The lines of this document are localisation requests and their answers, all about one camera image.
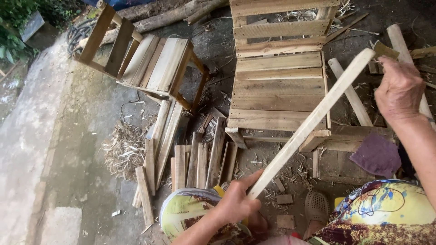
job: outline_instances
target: purple sandpaper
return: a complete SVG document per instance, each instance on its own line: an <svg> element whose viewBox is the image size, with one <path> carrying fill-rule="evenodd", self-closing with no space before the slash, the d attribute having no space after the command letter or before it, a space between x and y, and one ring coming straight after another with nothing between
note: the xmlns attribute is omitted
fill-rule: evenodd
<svg viewBox="0 0 436 245"><path fill-rule="evenodd" d="M350 160L367 172L386 178L392 178L401 167L397 146L377 133L366 136Z"/></svg>

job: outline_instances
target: hand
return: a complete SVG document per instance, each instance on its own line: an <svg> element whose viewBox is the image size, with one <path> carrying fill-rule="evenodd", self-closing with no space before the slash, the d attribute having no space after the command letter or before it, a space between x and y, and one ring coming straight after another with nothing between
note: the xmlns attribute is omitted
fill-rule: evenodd
<svg viewBox="0 0 436 245"><path fill-rule="evenodd" d="M383 117L392 124L399 119L419 116L419 103L426 86L419 71L412 64L386 56L378 60L385 75L375 91L375 101Z"/></svg>
<svg viewBox="0 0 436 245"><path fill-rule="evenodd" d="M240 222L260 209L259 199L250 200L245 192L256 183L262 173L263 169L230 183L224 197L213 210L218 222L221 222L222 225Z"/></svg>

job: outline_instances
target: concrete floor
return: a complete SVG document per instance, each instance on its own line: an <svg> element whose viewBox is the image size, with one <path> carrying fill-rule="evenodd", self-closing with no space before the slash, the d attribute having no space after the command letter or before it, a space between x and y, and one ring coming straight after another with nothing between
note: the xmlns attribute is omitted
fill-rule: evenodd
<svg viewBox="0 0 436 245"><path fill-rule="evenodd" d="M369 46L370 40L374 43L381 40L390 45L385 30L397 22L410 49L422 48L425 43L436 45L435 7L424 1L364 0L356 5L358 13L355 16L365 12L370 15L354 27L381 34L353 37L365 33L351 31L350 37L324 47L327 60L337 57L345 68L359 51ZM228 7L212 13L213 18L223 16L230 16ZM154 33L162 37L172 34L192 37L204 29L196 28L199 24L188 27L186 23L177 23ZM194 51L212 71L220 68L218 78L232 75L236 60L231 19L215 20L208 29L211 31L192 37ZM121 116L121 106L136 101L137 92L67 59L65 48L65 37L60 37L31 65L16 107L0 129L0 244L169 244L158 224L141 234L145 228L142 209L131 205L136 183L111 176L103 164L103 153L99 151L102 141L111 137ZM106 61L110 48L110 45L101 48L97 55L100 62ZM434 61L435 58L426 58L417 63L435 66ZM331 71L327 73L330 78L334 77ZM356 91L373 118L376 106L371 91L379 85L381 77L367 73L363 72L354 86L360 86ZM188 100L193 99L199 80L198 71L188 68L182 87ZM190 136L198 128L202 115L212 107L228 115L229 102L220 91L230 94L232 81L229 78L206 87L205 100L199 106L200 116L190 119L187 135ZM329 86L334 82L335 79L329 79ZM429 105L435 103L434 92L426 90ZM123 114L133 115L128 119L129 123L145 126L148 118L142 120L140 111L144 109L144 114L150 116L158 112L159 106L141 93L139 96L145 103L126 104ZM331 115L333 120L357 125L357 119L344 97L336 103ZM257 136L292 135L290 132L256 130L246 133ZM248 146L249 150L238 152L239 175L251 174L261 167L250 163L251 160L257 158L269 163L281 148L277 143L249 142ZM311 156L296 154L286 164L285 170L294 173L301 162L310 167ZM335 197L344 196L353 188L351 185L322 181L312 184L328 195L331 205ZM294 204L274 207L271 196L265 197L268 195L265 194L260 196L263 203L261 212L271 224L271 235L293 231L276 228L277 214L293 214L296 231L303 234L307 226L303 208L307 189L300 183L286 182L285 186L288 194L295 195ZM271 193L277 188L270 185L267 190ZM152 202L156 208L155 216L168 194L168 187L160 188ZM121 215L111 217L117 210L121 210Z"/></svg>

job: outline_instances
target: wooden chair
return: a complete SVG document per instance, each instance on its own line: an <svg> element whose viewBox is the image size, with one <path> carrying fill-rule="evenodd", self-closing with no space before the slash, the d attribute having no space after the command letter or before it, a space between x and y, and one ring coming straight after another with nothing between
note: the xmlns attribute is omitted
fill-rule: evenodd
<svg viewBox="0 0 436 245"><path fill-rule="evenodd" d="M327 77L321 49L339 4L339 0L230 0L238 61L226 132L238 147L246 149L239 128L296 131L324 98ZM315 20L247 23L247 16L311 8L318 9ZM266 37L285 38L258 42ZM328 128L329 113L316 129Z"/></svg>
<svg viewBox="0 0 436 245"><path fill-rule="evenodd" d="M110 5L100 0L97 7L102 11L100 17L81 55L74 53L73 59L115 79L121 85L144 92L158 102L172 97L185 110L194 112L210 74L193 52L192 43L180 38L142 37L134 25L126 18L121 19ZM109 59L103 66L93 61L93 58L111 22L115 22L120 29ZM133 37L133 41L129 46L130 37ZM179 93L189 62L203 74L192 104Z"/></svg>

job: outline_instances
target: blue tarp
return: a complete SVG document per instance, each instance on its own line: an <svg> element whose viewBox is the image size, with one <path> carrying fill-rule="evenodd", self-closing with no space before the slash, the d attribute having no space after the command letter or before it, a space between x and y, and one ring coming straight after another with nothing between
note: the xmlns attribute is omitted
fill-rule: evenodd
<svg viewBox="0 0 436 245"><path fill-rule="evenodd" d="M82 0L83 2L96 7L97 2L99 0ZM110 6L112 6L115 11L119 11L128 7L133 7L141 4L151 3L155 2L156 0L107 0L107 2Z"/></svg>

